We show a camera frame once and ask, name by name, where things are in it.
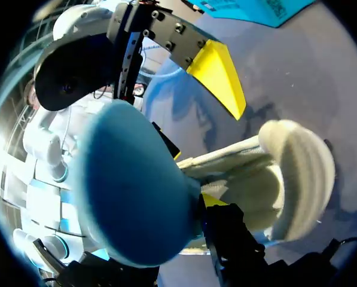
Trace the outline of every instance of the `table surface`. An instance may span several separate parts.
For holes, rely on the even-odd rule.
[[[335,237],[357,236],[357,47],[323,6],[306,8],[279,29],[204,15],[197,25],[228,45],[247,107],[239,121],[184,71],[154,78],[144,113],[181,149],[180,160],[256,135],[270,119],[294,120],[333,148],[336,180],[321,223],[305,238],[267,249],[266,259],[294,262]],[[160,74],[171,72],[170,60]],[[339,250],[341,265],[356,243]]]

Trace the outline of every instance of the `bolt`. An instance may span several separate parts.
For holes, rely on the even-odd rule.
[[[202,48],[203,46],[205,46],[205,41],[204,40],[199,40],[197,42],[197,45],[198,45],[198,47]]]
[[[67,94],[70,94],[73,92],[73,88],[72,88],[72,85],[70,83],[66,83],[64,86],[63,86],[63,91]]]
[[[170,41],[166,41],[165,43],[165,48],[167,48],[169,51],[172,51],[173,49],[173,43]]]
[[[157,10],[154,10],[152,12],[152,18],[157,19],[158,21],[162,21],[165,18],[165,15],[163,13],[158,12]]]
[[[158,15],[160,15],[160,13],[158,11],[153,11],[152,12],[152,18],[156,19],[158,17]]]
[[[184,29],[185,29],[185,26],[184,25],[182,25],[181,23],[176,23],[176,32],[177,33],[182,33],[183,31],[184,31]]]

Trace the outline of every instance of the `white fabric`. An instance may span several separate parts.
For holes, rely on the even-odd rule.
[[[296,240],[315,225],[334,184],[324,142],[292,121],[269,121],[254,136],[178,163],[202,191],[244,211],[251,231]]]
[[[283,212],[270,238],[296,240],[315,226],[328,203],[334,159],[321,138],[293,121],[265,123],[259,140],[279,164],[285,184]]]

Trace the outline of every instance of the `wire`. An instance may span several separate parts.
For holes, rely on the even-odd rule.
[[[72,106],[69,106],[68,108],[69,108],[68,122],[66,123],[66,128],[65,128],[64,135],[63,135],[63,140],[61,141],[61,150],[63,150],[64,142],[65,142],[65,139],[66,139],[66,135],[68,134],[69,123],[71,122]]]
[[[343,245],[345,243],[354,242],[354,241],[357,241],[357,237],[350,237],[350,238],[344,239],[340,242],[340,245]]]
[[[94,91],[94,92],[93,92],[93,98],[96,99],[96,100],[101,99],[101,97],[102,97],[102,96],[104,95],[104,93],[106,92],[106,88],[107,88],[107,87],[108,87],[108,86],[105,86],[104,91],[102,91],[101,95],[98,96],[98,97],[96,97],[96,91]]]

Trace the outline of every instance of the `blue foam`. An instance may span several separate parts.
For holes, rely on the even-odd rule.
[[[200,185],[132,105],[116,100],[101,110],[81,138],[75,171],[79,215],[119,262],[160,265],[194,237]]]

